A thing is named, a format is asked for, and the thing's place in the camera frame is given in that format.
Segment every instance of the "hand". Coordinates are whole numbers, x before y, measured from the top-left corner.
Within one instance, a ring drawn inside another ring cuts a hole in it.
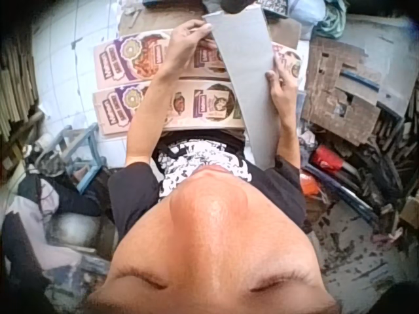
[[[278,57],[274,58],[275,71],[266,72],[270,95],[281,120],[281,129],[295,131],[297,128],[297,81],[286,71]]]
[[[211,30],[211,24],[206,24],[201,20],[190,20],[176,27],[170,37],[164,70],[169,74],[180,75],[188,66],[198,44],[216,48],[213,41],[205,38]]]

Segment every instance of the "teal fabric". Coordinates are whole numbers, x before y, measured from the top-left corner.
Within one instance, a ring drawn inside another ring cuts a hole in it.
[[[328,38],[342,36],[346,23],[346,3],[344,0],[325,0],[326,17],[316,28],[317,34]]]

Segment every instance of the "eyelash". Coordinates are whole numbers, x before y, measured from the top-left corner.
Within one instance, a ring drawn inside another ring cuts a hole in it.
[[[307,275],[303,275],[297,271],[291,273],[286,273],[285,275],[273,276],[264,280],[259,287],[250,289],[250,292],[263,292],[270,288],[276,287],[280,284],[284,284],[288,281],[298,281],[305,283],[307,280]]]
[[[153,281],[153,279],[150,278],[152,277],[151,275],[147,275],[146,273],[143,273],[137,270],[136,268],[133,268],[130,266],[126,266],[122,268],[119,271],[119,274],[116,276],[116,279],[128,277],[128,276],[140,278],[141,280],[145,281],[146,283],[148,283],[149,285],[151,285],[153,288],[157,290],[164,290],[167,288],[166,285],[161,285],[160,283],[156,283],[155,281]]]

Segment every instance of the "white tile floor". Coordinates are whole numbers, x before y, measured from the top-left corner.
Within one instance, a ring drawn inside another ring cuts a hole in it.
[[[117,0],[61,0],[40,13],[32,25],[40,105],[47,115],[45,133],[56,135],[97,122],[92,94],[97,90],[93,48],[117,36]],[[124,137],[97,136],[109,167],[124,165]],[[80,157],[86,155],[80,149]]]

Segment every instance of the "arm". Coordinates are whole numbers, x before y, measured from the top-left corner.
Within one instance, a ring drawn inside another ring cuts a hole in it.
[[[297,90],[295,79],[280,62],[275,59],[277,71],[269,71],[266,77],[270,83],[270,93],[280,116],[280,139],[276,154],[300,169],[300,144],[297,137]]]
[[[177,80],[192,58],[198,43],[211,31],[211,25],[191,20],[172,31],[164,64],[150,84],[128,130],[125,166],[150,163],[163,130]]]

